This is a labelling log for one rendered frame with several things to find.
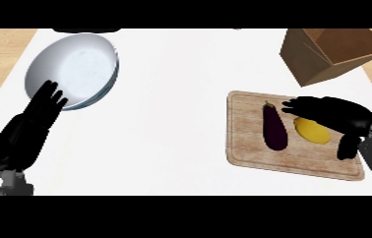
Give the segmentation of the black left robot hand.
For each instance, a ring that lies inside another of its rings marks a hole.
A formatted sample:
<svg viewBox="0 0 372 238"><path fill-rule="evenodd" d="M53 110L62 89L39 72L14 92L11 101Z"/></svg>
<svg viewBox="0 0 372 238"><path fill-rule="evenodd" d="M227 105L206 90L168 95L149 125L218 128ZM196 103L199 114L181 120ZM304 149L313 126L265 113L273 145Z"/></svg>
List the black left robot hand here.
<svg viewBox="0 0 372 238"><path fill-rule="evenodd" d="M23 171L37 161L48 129L68 101L56 88L57 82L44 82L25 111L0 131L0 171Z"/></svg>

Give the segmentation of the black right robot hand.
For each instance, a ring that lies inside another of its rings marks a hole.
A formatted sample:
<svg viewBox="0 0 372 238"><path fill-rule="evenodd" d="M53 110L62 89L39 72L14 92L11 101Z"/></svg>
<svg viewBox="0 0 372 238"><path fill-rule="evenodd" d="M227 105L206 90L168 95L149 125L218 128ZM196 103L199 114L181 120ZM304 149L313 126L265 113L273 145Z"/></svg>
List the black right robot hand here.
<svg viewBox="0 0 372 238"><path fill-rule="evenodd" d="M360 104L324 96L298 96L283 101L282 111L316 121L321 126L342 134L338 142L336 158L351 159L357 155L360 138L369 136L372 127L372 111Z"/></svg>

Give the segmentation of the yellow lemon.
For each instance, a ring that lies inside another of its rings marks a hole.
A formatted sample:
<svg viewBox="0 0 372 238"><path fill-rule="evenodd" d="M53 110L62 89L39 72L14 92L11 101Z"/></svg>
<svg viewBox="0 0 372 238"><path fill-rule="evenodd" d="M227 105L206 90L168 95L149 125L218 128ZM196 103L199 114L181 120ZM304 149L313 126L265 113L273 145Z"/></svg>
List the yellow lemon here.
<svg viewBox="0 0 372 238"><path fill-rule="evenodd" d="M324 145L330 140L327 128L314 120L298 117L293 120L295 130L299 136L311 143Z"/></svg>

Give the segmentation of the brown cardboard box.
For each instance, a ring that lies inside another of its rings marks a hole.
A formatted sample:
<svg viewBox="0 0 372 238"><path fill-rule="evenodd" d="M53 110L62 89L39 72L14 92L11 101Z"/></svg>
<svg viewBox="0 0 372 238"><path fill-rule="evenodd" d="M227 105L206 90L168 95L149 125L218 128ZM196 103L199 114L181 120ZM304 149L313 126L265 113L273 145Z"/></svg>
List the brown cardboard box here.
<svg viewBox="0 0 372 238"><path fill-rule="evenodd" d="M336 78L372 60L372 30L287 29L279 55L305 87Z"/></svg>

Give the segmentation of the wooden cutting board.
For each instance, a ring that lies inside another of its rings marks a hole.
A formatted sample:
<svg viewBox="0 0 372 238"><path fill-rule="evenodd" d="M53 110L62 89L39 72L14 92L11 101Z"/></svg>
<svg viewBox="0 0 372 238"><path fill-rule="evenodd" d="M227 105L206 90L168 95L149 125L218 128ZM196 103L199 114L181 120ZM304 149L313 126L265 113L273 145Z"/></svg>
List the wooden cutting board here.
<svg viewBox="0 0 372 238"><path fill-rule="evenodd" d="M308 142L296 133L295 116L280 111L290 96L236 91L227 97L227 160L230 164L324 178L361 181L364 171L358 157L336 159L341 133L329 130L326 144ZM273 150L262 139L262 105L274 105L287 132L287 147Z"/></svg>

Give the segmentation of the dark purple eggplant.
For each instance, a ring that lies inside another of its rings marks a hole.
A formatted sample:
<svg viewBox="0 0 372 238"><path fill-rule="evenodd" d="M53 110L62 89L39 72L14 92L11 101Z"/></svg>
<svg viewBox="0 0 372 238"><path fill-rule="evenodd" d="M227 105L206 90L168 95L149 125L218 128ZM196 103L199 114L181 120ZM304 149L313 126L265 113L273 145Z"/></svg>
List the dark purple eggplant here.
<svg viewBox="0 0 372 238"><path fill-rule="evenodd" d="M267 147L283 150L287 147L287 132L274 105L262 105L262 139Z"/></svg>

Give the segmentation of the white bowl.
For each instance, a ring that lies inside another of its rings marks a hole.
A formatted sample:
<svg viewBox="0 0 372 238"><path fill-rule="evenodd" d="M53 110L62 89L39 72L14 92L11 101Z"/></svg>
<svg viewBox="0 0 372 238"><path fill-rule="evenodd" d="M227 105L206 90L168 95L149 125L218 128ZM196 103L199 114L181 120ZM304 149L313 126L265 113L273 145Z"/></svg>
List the white bowl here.
<svg viewBox="0 0 372 238"><path fill-rule="evenodd" d="M34 97L45 80L57 82L68 101L63 111L94 104L107 94L119 74L119 56L110 41L94 33L57 40L38 54L25 76L25 91Z"/></svg>

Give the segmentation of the black object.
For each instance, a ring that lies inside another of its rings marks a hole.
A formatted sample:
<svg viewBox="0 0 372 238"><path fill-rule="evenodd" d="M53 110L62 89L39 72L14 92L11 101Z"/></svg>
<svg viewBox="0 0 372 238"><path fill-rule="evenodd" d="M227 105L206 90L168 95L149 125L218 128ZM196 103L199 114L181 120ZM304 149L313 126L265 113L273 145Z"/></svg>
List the black object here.
<svg viewBox="0 0 372 238"><path fill-rule="evenodd" d="M82 33L82 32L91 32L91 33L107 33L107 32L116 32L119 29L53 29L56 32L65 32L65 33Z"/></svg>

